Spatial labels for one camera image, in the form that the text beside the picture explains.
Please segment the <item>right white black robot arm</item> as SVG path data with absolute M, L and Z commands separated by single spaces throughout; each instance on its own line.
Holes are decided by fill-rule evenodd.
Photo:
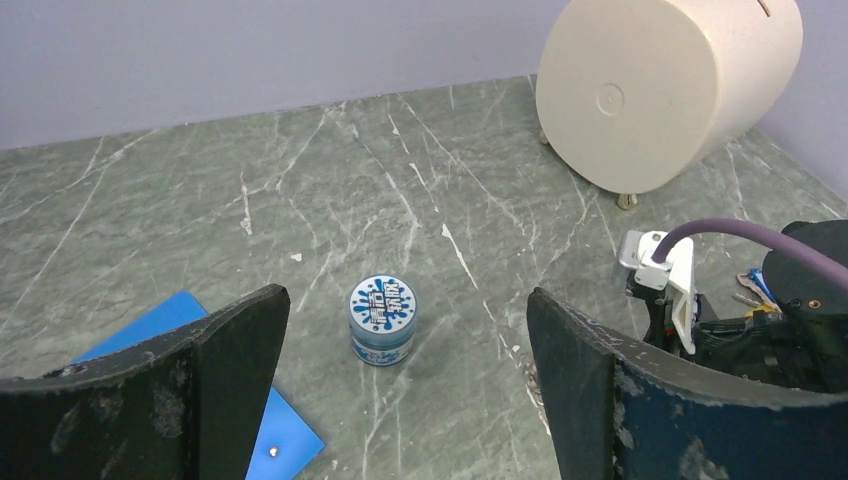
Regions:
M 695 282 L 694 236 L 721 233 L 768 248 L 741 276 L 758 294 L 719 318 Z M 847 223 L 795 221 L 780 231 L 707 218 L 670 232 L 631 230 L 617 252 L 625 292 L 649 312 L 644 342 L 702 367 L 797 390 L 847 391 Z

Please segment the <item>blue flat board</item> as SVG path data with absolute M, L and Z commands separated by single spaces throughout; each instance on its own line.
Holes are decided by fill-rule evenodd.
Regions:
M 206 315 L 187 291 L 179 291 L 101 341 L 73 363 L 107 355 Z M 274 388 L 269 391 L 247 480 L 292 479 L 324 448 L 324 442 Z

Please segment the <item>metal key holder plate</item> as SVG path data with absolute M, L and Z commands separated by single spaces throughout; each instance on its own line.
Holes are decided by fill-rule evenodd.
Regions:
M 737 301 L 752 308 L 770 308 L 774 306 L 766 291 L 749 274 L 737 274 L 736 282 L 749 293 L 749 295 L 742 293 L 734 294 L 733 298 Z

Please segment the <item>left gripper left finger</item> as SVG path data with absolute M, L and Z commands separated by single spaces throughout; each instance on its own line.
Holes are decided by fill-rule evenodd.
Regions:
M 270 284 L 117 352 L 1 382 L 5 479 L 242 479 L 284 341 Z

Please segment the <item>blue key tag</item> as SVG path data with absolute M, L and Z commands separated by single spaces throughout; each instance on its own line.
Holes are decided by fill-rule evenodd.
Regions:
M 757 286 L 757 288 L 763 293 L 763 295 L 770 302 L 774 302 L 775 298 L 772 295 L 769 288 L 767 287 L 765 280 L 764 280 L 763 272 L 760 268 L 749 269 L 747 276 L 749 277 L 750 280 L 752 280 L 754 282 L 754 284 Z

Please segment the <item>cream cylindrical container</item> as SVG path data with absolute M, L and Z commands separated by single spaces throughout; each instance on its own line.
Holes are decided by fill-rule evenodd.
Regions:
M 803 35 L 794 1 L 572 1 L 541 56 L 540 139 L 629 210 L 763 118 Z

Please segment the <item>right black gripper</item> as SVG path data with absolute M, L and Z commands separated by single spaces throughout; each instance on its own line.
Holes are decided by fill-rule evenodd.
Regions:
M 736 377 L 806 391 L 827 391 L 822 365 L 811 338 L 782 313 L 756 310 L 730 319 L 716 316 L 707 298 L 695 296 L 696 320 L 688 353 L 671 322 L 673 302 L 660 291 L 626 281 L 625 293 L 643 301 L 649 327 L 643 341 L 691 363 Z

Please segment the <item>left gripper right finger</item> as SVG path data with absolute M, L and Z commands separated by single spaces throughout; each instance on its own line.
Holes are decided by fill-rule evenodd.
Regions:
M 843 479 L 847 398 L 714 371 L 542 288 L 527 299 L 563 479 Z

